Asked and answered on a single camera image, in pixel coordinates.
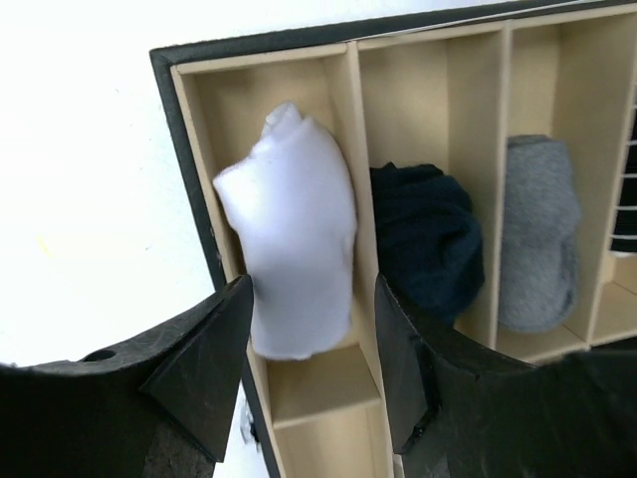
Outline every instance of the black and white stripes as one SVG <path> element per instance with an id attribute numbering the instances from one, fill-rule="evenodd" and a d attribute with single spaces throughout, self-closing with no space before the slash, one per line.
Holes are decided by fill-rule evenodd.
<path id="1" fill-rule="evenodd" d="M 637 115 L 633 117 L 633 129 L 628 143 L 621 196 L 610 247 L 619 253 L 637 253 Z"/>

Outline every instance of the beige divider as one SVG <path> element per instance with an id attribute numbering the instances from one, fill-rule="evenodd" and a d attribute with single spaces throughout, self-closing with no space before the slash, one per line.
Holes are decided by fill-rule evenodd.
<path id="1" fill-rule="evenodd" d="M 267 113 L 284 101 L 334 135 L 352 177 L 361 230 L 368 224 L 373 230 L 355 48 L 338 44 L 197 62 L 173 69 L 173 78 L 228 279 L 245 267 L 211 179 L 248 154 Z M 341 344 L 303 361 L 268 361 L 248 349 L 276 457 L 288 477 L 391 474 L 373 290 L 363 287 L 373 284 L 373 241 L 360 233 L 356 238 L 354 327 Z"/>
<path id="2" fill-rule="evenodd" d="M 469 192 L 486 284 L 458 328 L 493 348 L 502 233 L 507 38 L 502 23 L 359 44 L 370 164 L 432 163 Z"/>
<path id="3" fill-rule="evenodd" d="M 625 11 L 512 22 L 509 134 L 543 133 L 566 143 L 583 217 L 575 311 L 546 334 L 501 330 L 498 350 L 507 355 L 549 359 L 591 340 L 632 96 L 636 17 L 613 15 Z"/>

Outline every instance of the divider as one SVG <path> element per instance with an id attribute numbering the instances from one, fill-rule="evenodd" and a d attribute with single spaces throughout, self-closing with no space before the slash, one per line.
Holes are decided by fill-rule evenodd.
<path id="1" fill-rule="evenodd" d="M 449 42 L 449 164 L 467 189 L 480 220 L 486 282 L 459 324 L 494 349 L 498 326 L 500 251 L 505 194 L 510 33 Z"/>

